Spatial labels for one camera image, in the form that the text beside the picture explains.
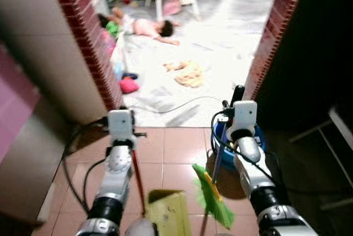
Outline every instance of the red brick doorframe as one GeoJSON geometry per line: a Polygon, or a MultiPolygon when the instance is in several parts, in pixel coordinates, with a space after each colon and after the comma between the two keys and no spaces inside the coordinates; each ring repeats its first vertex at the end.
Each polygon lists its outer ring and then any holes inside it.
{"type": "Polygon", "coordinates": [[[243,99],[255,99],[272,64],[299,0],[274,0],[258,50],[250,67],[243,99]]]}
{"type": "Polygon", "coordinates": [[[103,43],[90,0],[58,0],[107,110],[122,104],[122,94],[103,43]]]}

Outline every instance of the white wall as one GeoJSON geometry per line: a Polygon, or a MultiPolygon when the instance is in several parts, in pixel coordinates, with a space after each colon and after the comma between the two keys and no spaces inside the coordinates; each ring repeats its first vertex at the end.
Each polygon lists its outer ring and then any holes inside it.
{"type": "Polygon", "coordinates": [[[57,0],[0,0],[0,28],[17,59],[69,119],[86,124],[105,115],[57,0]]]}

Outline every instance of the child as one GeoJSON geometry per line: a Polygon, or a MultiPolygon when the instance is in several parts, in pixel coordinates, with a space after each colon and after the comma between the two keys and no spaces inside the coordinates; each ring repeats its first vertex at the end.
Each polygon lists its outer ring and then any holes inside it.
{"type": "Polygon", "coordinates": [[[153,22],[147,19],[134,19],[129,15],[124,14],[124,12],[117,7],[114,7],[112,12],[113,14],[107,16],[107,18],[120,25],[123,31],[127,34],[149,36],[162,43],[168,43],[175,46],[180,45],[180,42],[177,40],[165,38],[166,36],[171,36],[173,34],[174,26],[179,26],[178,23],[168,20],[153,22]]]}

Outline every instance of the green broom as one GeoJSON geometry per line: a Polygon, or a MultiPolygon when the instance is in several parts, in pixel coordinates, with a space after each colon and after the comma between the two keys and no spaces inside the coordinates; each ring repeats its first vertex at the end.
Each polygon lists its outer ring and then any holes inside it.
{"type": "Polygon", "coordinates": [[[223,198],[205,168],[197,164],[193,164],[192,167],[199,177],[195,183],[201,187],[203,192],[197,201],[205,208],[206,213],[212,214],[220,224],[230,229],[234,222],[234,213],[224,204],[223,198]]]}

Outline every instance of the pink shirt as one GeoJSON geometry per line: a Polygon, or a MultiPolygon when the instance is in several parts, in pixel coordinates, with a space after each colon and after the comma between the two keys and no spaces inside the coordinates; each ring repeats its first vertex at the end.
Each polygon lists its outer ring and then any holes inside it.
{"type": "Polygon", "coordinates": [[[134,29],[136,35],[149,36],[153,39],[160,36],[154,28],[154,22],[147,19],[137,19],[135,21],[134,29]]]}

